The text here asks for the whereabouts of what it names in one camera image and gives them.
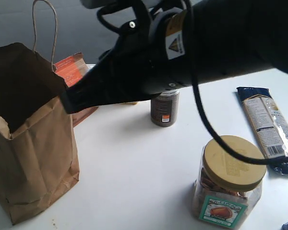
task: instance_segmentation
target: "plastic jar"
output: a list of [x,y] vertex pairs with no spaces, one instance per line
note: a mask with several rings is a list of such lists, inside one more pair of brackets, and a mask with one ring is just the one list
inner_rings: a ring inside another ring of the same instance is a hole
[[[222,139],[238,153],[263,159],[252,143],[235,136]],[[231,157],[213,139],[203,149],[200,173],[192,203],[194,215],[224,228],[238,229],[262,194],[266,166],[241,162]]]
[[161,93],[150,102],[150,115],[154,124],[169,127],[176,122],[179,91],[171,90]]

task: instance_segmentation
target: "white table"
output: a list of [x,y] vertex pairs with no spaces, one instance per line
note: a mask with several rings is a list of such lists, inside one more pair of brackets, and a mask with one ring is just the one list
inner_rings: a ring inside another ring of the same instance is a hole
[[[201,85],[205,109],[219,134],[255,143],[235,95],[238,86],[270,88],[288,121],[288,75],[269,70]],[[0,230],[218,229],[190,214],[201,150],[210,140],[192,89],[181,90],[174,126],[157,127],[149,113],[150,102],[100,107],[75,128],[79,183],[44,213],[14,227],[0,207]],[[269,171],[263,196],[241,230],[279,230],[287,221],[288,178]]]

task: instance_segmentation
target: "snack jar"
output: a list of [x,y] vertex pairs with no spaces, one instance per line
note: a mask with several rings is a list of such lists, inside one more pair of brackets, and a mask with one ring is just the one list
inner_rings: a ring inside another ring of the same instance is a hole
[[[252,143],[236,136],[221,137],[236,152],[263,159]],[[213,139],[203,149],[199,177],[192,203],[194,215],[202,221],[238,229],[262,194],[265,165],[247,164],[231,157]]]

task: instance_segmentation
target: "jar label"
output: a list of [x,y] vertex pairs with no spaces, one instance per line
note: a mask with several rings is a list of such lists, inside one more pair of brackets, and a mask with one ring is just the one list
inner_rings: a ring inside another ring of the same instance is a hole
[[207,195],[199,219],[232,229],[246,208],[246,205]]

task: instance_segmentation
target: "warning label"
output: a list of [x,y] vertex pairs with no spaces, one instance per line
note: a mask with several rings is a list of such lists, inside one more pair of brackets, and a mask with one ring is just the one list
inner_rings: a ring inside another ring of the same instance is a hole
[[186,11],[176,14],[168,23],[165,45],[168,59],[174,59],[185,54],[182,40],[183,21]]

